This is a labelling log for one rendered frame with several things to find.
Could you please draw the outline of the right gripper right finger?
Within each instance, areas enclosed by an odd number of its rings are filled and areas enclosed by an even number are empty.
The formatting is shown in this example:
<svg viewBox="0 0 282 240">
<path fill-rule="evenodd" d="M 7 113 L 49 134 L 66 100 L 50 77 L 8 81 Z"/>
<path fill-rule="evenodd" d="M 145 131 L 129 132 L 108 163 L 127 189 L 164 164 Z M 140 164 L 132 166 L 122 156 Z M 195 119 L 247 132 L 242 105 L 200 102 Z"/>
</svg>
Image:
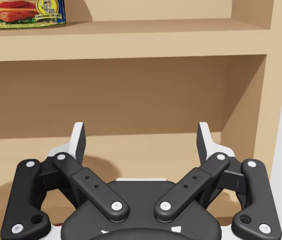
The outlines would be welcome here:
<svg viewBox="0 0 282 240">
<path fill-rule="evenodd" d="M 207 122 L 199 122 L 196 147 L 200 166 L 193 168 L 154 205 L 155 218 L 172 222 L 193 201 L 207 208 L 223 191 L 235 192 L 241 211 L 231 231 L 242 240 L 281 240 L 281 225 L 265 164 L 237 160 L 234 151 L 213 141 Z"/>
</svg>

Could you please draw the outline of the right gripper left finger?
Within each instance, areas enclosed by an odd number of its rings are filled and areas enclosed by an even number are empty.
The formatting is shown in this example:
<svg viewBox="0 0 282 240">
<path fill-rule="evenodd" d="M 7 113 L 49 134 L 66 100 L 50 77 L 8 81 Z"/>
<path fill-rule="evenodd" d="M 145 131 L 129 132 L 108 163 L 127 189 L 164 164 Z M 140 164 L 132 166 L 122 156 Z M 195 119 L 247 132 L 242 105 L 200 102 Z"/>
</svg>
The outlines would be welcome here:
<svg viewBox="0 0 282 240">
<path fill-rule="evenodd" d="M 40 240 L 52 230 L 41 210 L 47 192 L 60 190 L 79 208 L 89 200 L 109 221 L 119 223 L 129 215 L 129 205 L 90 168 L 83 167 L 86 133 L 83 122 L 73 126 L 68 143 L 50 150 L 43 162 L 18 163 L 0 231 L 2 240 Z"/>
</svg>

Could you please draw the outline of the pale wooden shelf unit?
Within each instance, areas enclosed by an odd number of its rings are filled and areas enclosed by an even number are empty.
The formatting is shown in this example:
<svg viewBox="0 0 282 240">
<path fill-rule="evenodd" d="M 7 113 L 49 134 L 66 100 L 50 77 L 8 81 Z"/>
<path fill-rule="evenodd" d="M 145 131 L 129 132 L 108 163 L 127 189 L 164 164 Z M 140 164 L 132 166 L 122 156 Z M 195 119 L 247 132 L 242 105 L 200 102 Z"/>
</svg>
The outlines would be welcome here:
<svg viewBox="0 0 282 240">
<path fill-rule="evenodd" d="M 65 0 L 67 24 L 0 30 L 0 229 L 17 164 L 84 122 L 83 164 L 179 181 L 199 122 L 271 172 L 282 109 L 282 0 Z"/>
</svg>

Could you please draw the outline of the green and blue rectangular can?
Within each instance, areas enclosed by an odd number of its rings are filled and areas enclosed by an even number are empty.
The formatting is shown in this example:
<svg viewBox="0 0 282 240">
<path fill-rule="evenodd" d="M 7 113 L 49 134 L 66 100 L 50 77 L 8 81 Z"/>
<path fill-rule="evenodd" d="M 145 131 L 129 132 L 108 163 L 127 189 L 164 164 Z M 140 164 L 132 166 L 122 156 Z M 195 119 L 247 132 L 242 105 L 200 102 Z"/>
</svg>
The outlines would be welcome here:
<svg viewBox="0 0 282 240">
<path fill-rule="evenodd" d="M 65 25 L 64 0 L 0 0 L 0 29 Z"/>
</svg>

